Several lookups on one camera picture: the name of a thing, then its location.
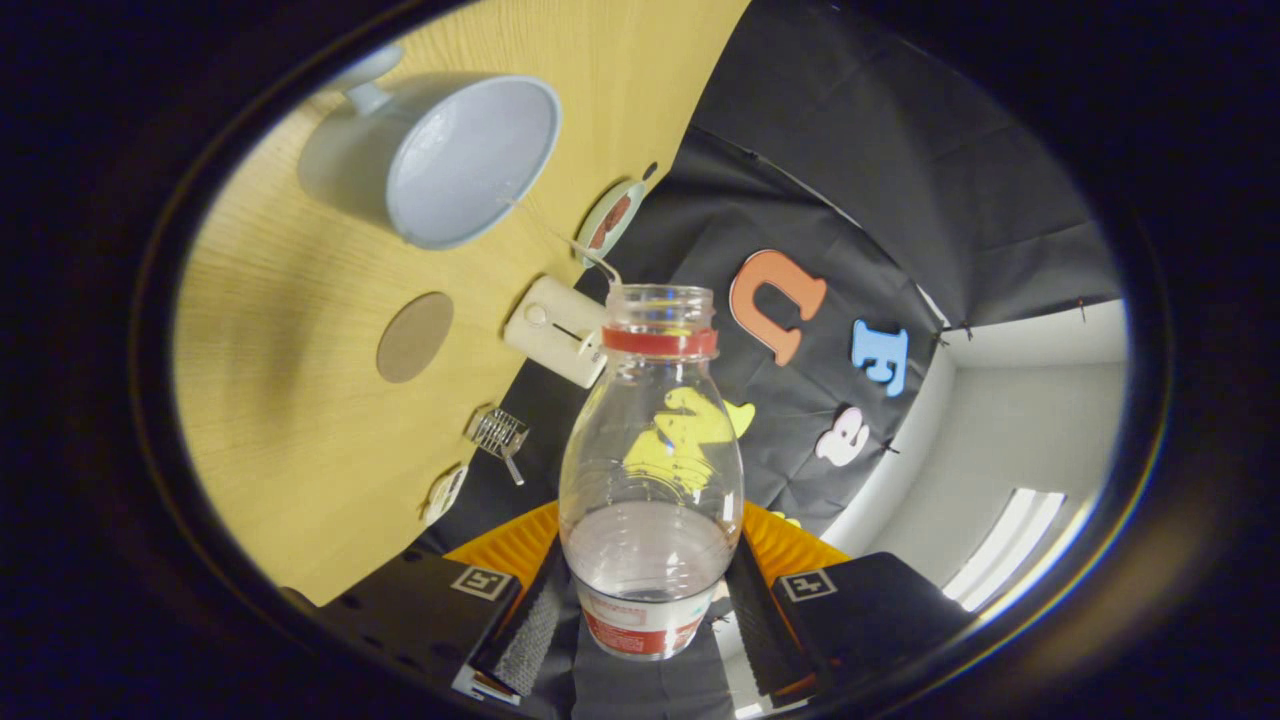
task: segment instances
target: foam letter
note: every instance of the foam letter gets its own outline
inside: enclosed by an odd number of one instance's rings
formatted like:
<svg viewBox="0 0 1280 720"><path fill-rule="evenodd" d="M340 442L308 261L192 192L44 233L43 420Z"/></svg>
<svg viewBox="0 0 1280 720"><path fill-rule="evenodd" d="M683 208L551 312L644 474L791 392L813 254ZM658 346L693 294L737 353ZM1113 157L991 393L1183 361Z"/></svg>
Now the foam letter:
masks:
<svg viewBox="0 0 1280 720"><path fill-rule="evenodd" d="M800 348L800 331L785 331L755 306L755 291L768 283L800 307L800 318L812 320L827 296L827 281L814 278L777 250L762 250L746 259L728 288L728 307L737 324L773 350L773 361L786 365Z"/></svg>

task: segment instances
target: white device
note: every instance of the white device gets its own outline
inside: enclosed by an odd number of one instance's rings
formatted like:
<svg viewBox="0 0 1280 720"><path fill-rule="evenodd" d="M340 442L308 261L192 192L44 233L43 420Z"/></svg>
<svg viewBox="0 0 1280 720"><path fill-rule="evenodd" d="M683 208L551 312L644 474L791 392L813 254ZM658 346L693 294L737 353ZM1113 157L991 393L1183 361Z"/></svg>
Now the white device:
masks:
<svg viewBox="0 0 1280 720"><path fill-rule="evenodd" d="M604 372L604 305L543 275L520 299L502 340L557 375L590 388Z"/></svg>
<svg viewBox="0 0 1280 720"><path fill-rule="evenodd" d="M467 465L454 465L431 483L426 502L421 506L422 519L428 528L448 512L449 507L453 507L453 502L458 498L458 491L462 489L462 482L467 479Z"/></svg>

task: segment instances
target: wire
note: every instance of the wire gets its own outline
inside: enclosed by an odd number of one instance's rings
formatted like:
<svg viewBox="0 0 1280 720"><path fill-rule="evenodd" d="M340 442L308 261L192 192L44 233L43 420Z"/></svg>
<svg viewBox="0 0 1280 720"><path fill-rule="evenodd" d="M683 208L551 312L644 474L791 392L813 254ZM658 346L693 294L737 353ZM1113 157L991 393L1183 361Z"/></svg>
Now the wire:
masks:
<svg viewBox="0 0 1280 720"><path fill-rule="evenodd" d="M511 200L511 199L503 199L503 202L506 202L507 205L511 205L512 208L520 208L521 210L529 213L529 215L534 219L534 222L536 222L539 225L541 225L544 231L552 233L561 242L563 242L564 245L568 245L570 247L572 247L575 252L577 252L577 254L585 256L588 260L595 263L596 268L602 268L602 272L604 272L607 275L609 275L609 284L614 284L614 283L616 284L623 284L622 283L622 275L618 274L618 270L613 265L605 263L603 258L598 256L595 252L591 252L590 249L584 247L584 246L573 242L572 240L564 237L559 232L557 232L556 228L550 227L543 219L541 214L539 214L538 211L535 211L532 208L529 208L524 202L517 202L517 201Z"/></svg>

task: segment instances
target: bottle neck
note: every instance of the bottle neck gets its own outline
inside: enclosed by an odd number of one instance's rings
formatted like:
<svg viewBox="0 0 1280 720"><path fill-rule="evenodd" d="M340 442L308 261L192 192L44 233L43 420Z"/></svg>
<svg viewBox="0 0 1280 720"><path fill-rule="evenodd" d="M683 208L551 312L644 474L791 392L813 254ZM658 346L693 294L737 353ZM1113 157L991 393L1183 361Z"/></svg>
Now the bottle neck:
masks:
<svg viewBox="0 0 1280 720"><path fill-rule="evenodd" d="M712 291L689 286L612 286L603 345L628 364L705 363L716 356Z"/></svg>

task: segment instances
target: round coaster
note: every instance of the round coaster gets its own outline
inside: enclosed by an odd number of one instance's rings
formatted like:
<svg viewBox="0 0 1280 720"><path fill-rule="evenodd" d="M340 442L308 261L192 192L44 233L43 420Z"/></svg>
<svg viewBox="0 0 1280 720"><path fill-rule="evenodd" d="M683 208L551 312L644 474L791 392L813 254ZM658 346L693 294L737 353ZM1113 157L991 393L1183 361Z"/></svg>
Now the round coaster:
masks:
<svg viewBox="0 0 1280 720"><path fill-rule="evenodd" d="M389 383L419 375L439 352L453 324L453 301L433 292L412 300L392 318L378 343L378 373Z"/></svg>

